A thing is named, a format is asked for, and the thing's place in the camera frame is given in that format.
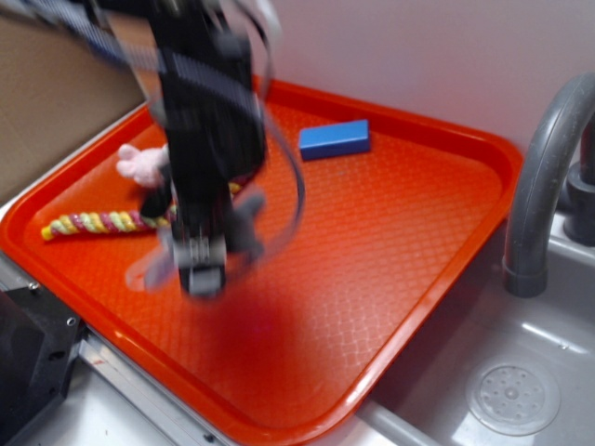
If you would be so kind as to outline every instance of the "orange tray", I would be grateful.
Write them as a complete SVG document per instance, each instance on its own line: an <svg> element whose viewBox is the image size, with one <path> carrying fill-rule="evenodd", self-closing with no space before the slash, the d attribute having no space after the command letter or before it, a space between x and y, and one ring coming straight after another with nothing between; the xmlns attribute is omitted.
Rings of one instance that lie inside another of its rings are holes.
<svg viewBox="0 0 595 446"><path fill-rule="evenodd" d="M501 138L293 85L275 84L270 110L294 145L301 128L367 119L372 150L302 164L297 237L216 300L191 300L175 280L126 288L154 234L40 236L61 214L138 208L142 191L114 166L122 143L165 142L144 109L15 204L0 244L231 439L288 445L355 411L505 217L522 159ZM272 142L269 152L257 180L265 239L296 199Z"/></svg>

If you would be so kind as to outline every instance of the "faucet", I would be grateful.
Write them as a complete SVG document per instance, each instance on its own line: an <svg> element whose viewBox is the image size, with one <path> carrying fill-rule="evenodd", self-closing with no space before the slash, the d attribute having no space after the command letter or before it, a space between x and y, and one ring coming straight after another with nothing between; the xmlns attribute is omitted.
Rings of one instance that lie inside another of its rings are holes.
<svg viewBox="0 0 595 446"><path fill-rule="evenodd" d="M579 142L580 162L570 166ZM564 232L595 246L595 72L573 78L558 92L529 145L502 260L504 286L513 295L532 297L547 287L549 233L561 191L571 209Z"/></svg>

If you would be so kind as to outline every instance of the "sink drain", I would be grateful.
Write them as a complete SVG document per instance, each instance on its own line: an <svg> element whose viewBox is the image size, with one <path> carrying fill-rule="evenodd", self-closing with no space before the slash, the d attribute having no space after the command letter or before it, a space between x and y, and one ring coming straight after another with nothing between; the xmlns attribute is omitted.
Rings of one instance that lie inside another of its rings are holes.
<svg viewBox="0 0 595 446"><path fill-rule="evenodd" d="M467 383L471 412L501 434L535 434L553 421L560 408L554 377L539 364L495 357L473 370Z"/></svg>

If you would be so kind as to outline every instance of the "gray sink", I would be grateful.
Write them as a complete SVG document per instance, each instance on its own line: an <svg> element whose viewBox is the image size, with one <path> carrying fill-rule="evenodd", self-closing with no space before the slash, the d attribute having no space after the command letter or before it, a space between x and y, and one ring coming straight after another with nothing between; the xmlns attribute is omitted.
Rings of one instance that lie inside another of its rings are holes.
<svg viewBox="0 0 595 446"><path fill-rule="evenodd" d="M504 238L500 229L360 411L384 408L401 426L397 444L595 444L595 250L552 238L547 291L519 298L502 286Z"/></svg>

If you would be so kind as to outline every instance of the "pink stuffed toy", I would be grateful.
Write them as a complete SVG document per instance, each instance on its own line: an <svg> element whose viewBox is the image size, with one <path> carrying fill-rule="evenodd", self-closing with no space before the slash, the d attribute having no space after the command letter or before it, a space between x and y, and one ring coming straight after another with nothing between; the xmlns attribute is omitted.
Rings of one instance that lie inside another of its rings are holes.
<svg viewBox="0 0 595 446"><path fill-rule="evenodd" d="M140 151L130 144L124 144L118 150L120 161L115 168L124 178L134 179L144 188L157 188L163 183L159 168L169 163L167 144L161 149Z"/></svg>

